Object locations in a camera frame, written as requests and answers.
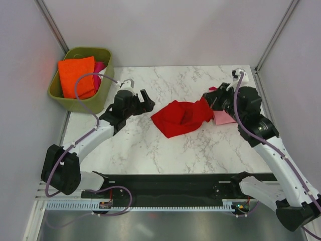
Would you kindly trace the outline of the folded pink t-shirt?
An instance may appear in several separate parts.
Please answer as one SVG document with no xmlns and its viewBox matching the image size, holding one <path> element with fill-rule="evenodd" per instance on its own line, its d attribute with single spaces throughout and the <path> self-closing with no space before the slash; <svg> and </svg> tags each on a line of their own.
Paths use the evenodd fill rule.
<svg viewBox="0 0 321 241">
<path fill-rule="evenodd" d="M 225 125 L 236 122 L 225 111 L 213 111 L 213 114 L 215 125 Z"/>
</svg>

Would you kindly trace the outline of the aluminium rail right of table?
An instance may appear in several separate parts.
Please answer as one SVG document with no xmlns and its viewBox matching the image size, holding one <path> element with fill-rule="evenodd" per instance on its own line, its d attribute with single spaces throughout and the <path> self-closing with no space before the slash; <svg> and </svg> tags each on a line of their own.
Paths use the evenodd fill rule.
<svg viewBox="0 0 321 241">
<path fill-rule="evenodd" d="M 262 98 L 262 108 L 263 108 L 264 115 L 268 119 L 270 119 L 271 122 L 276 127 L 275 119 L 274 119 L 274 116 L 272 114 L 271 108 L 269 106 L 268 99 L 267 99 L 266 93 L 264 91 L 263 84 L 262 84 L 262 81 L 260 79 L 260 76 L 259 76 L 259 74 L 258 74 L 258 72 L 257 72 L 257 70 L 255 68 L 251 68 L 251 72 L 252 72 L 252 75 L 253 75 L 253 78 L 254 78 L 254 82 L 255 82 L 257 91 L 258 91 L 260 97 Z"/>
</svg>

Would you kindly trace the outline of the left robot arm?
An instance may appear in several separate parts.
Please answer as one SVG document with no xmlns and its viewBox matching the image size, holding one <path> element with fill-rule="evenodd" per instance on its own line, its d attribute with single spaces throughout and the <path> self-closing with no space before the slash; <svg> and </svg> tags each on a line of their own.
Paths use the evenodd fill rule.
<svg viewBox="0 0 321 241">
<path fill-rule="evenodd" d="M 77 189 L 93 190 L 98 197 L 109 194 L 110 185 L 104 182 L 103 175 L 94 171 L 83 172 L 80 164 L 102 142 L 117 134 L 126 125 L 128 118 L 153 110 L 155 102 L 144 89 L 140 93 L 143 101 L 129 90 L 118 91 L 114 103 L 98 118 L 92 130 L 76 141 L 62 146 L 53 144 L 47 149 L 41 173 L 41 180 L 46 183 L 47 197 L 51 197 L 50 186 L 65 195 Z"/>
</svg>

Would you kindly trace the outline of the left aluminium frame post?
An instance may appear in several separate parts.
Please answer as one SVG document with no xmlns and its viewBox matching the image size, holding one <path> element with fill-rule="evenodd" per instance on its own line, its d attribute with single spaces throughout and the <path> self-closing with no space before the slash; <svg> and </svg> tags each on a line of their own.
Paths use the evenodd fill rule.
<svg viewBox="0 0 321 241">
<path fill-rule="evenodd" d="M 66 41 L 64 40 L 64 37 L 61 34 L 54 18 L 52 17 L 45 1 L 44 0 L 34 0 L 34 2 L 36 3 L 37 7 L 39 8 L 40 12 L 42 13 L 44 19 L 46 20 L 46 23 L 48 24 L 54 37 L 58 41 L 58 44 L 60 45 L 61 49 L 66 54 L 69 51 L 68 45 L 67 45 Z"/>
</svg>

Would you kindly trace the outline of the right aluminium frame post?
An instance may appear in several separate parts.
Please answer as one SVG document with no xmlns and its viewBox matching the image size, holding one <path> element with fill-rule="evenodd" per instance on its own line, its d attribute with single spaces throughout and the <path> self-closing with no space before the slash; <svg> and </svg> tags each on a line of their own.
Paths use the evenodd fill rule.
<svg viewBox="0 0 321 241">
<path fill-rule="evenodd" d="M 268 58 L 270 52 L 272 51 L 273 47 L 275 46 L 276 42 L 280 38 L 283 30 L 285 29 L 286 25 L 288 24 L 291 16 L 293 15 L 294 11 L 296 10 L 300 0 L 291 0 L 289 6 L 287 7 L 284 15 L 282 16 L 277 28 L 275 29 L 270 41 L 268 42 L 266 48 L 263 51 L 258 63 L 253 68 L 256 74 L 259 73 L 263 64 L 265 63 L 266 59 Z"/>
</svg>

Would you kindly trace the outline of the aluminium rail front crossbar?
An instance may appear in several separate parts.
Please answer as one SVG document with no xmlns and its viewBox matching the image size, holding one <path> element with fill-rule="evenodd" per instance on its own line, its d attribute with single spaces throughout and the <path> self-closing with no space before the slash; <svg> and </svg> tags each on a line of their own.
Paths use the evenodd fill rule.
<svg viewBox="0 0 321 241">
<path fill-rule="evenodd" d="M 270 189 L 273 189 L 275 191 L 278 192 L 283 192 L 283 189 L 281 187 L 281 185 L 277 182 L 277 181 L 260 181 L 262 184 L 264 184 L 263 186 L 267 189 L 267 186 L 269 186 Z M 211 189 L 213 189 L 215 191 L 215 193 L 222 193 L 221 189 L 231 189 L 230 187 L 231 182 L 230 181 L 217 181 L 217 184 L 214 184 L 213 187 Z M 43 192 L 45 193 L 45 187 L 46 187 L 46 183 L 44 182 L 40 182 L 39 187 L 38 187 L 38 192 Z M 58 190 L 52 186 L 49 186 L 49 192 L 57 192 Z M 80 196 L 80 192 L 81 191 L 85 191 L 85 188 L 83 187 L 83 185 L 81 184 L 75 191 L 72 192 L 71 195 L 76 195 L 76 196 Z"/>
</svg>

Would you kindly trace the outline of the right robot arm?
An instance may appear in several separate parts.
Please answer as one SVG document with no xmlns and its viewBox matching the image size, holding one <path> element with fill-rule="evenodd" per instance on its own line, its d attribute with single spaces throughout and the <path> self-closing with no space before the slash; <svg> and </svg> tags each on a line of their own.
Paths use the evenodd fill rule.
<svg viewBox="0 0 321 241">
<path fill-rule="evenodd" d="M 261 156 L 280 187 L 270 187 L 248 172 L 231 179 L 234 197 L 255 198 L 276 213 L 280 223 L 295 231 L 320 217 L 320 193 L 304 178 L 289 156 L 273 123 L 261 114 L 262 99 L 253 87 L 240 87 L 237 92 L 223 83 L 204 93 L 203 98 L 215 111 L 225 111 L 238 123 L 241 137 Z"/>
</svg>

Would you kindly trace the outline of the aluminium frame post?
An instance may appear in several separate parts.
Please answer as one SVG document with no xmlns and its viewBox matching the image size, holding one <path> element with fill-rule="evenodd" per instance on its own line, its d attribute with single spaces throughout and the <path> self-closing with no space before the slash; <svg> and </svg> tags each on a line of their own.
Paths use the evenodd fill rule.
<svg viewBox="0 0 321 241">
<path fill-rule="evenodd" d="M 293 15 L 294 11 L 296 10 L 300 0 L 291 0 L 289 6 L 287 7 L 284 15 L 282 16 L 277 28 L 275 29 L 270 41 L 268 42 L 266 48 L 263 51 L 258 63 L 253 68 L 256 74 L 259 73 L 263 64 L 265 63 L 266 59 L 268 58 L 270 52 L 272 51 L 273 47 L 275 46 L 276 42 L 280 38 L 283 30 L 285 29 L 286 25 L 288 24 L 291 16 Z"/>
<path fill-rule="evenodd" d="M 68 45 L 67 45 L 66 41 L 64 40 L 64 37 L 61 34 L 54 18 L 52 17 L 45 1 L 44 0 L 34 0 L 34 2 L 36 3 L 37 7 L 39 8 L 40 12 L 42 13 L 44 19 L 46 20 L 46 23 L 48 24 L 54 37 L 58 41 L 58 44 L 60 45 L 61 49 L 66 54 L 69 51 Z"/>
</svg>

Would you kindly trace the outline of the white garment in bin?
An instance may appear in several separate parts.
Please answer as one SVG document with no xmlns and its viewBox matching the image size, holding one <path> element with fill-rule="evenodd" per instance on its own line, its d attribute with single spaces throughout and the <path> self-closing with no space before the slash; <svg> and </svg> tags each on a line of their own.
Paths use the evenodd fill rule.
<svg viewBox="0 0 321 241">
<path fill-rule="evenodd" d="M 99 76 L 98 77 L 100 78 L 100 80 L 102 80 L 104 78 L 103 75 L 105 74 L 105 72 L 106 72 L 106 68 L 99 72 Z"/>
</svg>

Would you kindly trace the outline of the red t-shirt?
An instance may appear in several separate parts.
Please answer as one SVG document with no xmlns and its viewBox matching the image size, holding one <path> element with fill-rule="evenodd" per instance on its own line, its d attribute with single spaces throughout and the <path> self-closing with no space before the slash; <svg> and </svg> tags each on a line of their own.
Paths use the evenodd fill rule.
<svg viewBox="0 0 321 241">
<path fill-rule="evenodd" d="M 152 115 L 151 120 L 166 138 L 172 138 L 197 130 L 213 116 L 212 109 L 201 98 L 194 103 L 174 100 Z"/>
</svg>

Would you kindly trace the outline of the orange t-shirt in bin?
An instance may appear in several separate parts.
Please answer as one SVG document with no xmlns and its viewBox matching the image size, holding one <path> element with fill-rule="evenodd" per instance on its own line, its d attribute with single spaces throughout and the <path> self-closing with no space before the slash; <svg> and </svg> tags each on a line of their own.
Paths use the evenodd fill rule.
<svg viewBox="0 0 321 241">
<path fill-rule="evenodd" d="M 93 56 L 82 59 L 66 59 L 58 62 L 63 96 L 65 98 L 76 99 L 75 84 L 77 80 L 88 73 L 93 73 L 95 59 Z M 81 79 L 77 85 L 77 93 L 80 99 L 88 99 L 96 94 L 93 76 Z"/>
</svg>

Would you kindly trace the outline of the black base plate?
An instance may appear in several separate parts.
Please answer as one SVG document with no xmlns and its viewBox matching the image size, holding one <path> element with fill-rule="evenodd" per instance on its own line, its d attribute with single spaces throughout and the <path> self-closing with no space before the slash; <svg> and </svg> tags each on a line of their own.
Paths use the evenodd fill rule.
<svg viewBox="0 0 321 241">
<path fill-rule="evenodd" d="M 232 184 L 232 174 L 134 174 L 107 175 L 101 193 L 83 191 L 82 198 L 112 198 L 118 205 L 205 206 L 217 205 L 223 199 L 247 200 Z M 230 181 L 231 189 L 213 189 L 217 181 Z"/>
</svg>

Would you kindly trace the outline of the magenta t-shirt in bin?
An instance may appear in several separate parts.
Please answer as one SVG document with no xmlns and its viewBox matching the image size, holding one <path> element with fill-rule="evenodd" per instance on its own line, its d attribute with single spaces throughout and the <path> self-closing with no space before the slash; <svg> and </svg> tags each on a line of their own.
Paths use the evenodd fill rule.
<svg viewBox="0 0 321 241">
<path fill-rule="evenodd" d="M 104 62 L 96 62 L 95 63 L 95 67 L 94 67 L 94 73 L 100 73 L 100 74 L 104 74 L 106 71 L 106 65 L 104 64 Z M 102 81 L 102 76 L 100 75 L 94 75 L 93 76 L 93 81 L 94 81 L 94 88 L 95 91 L 98 91 L 101 81 Z"/>
</svg>

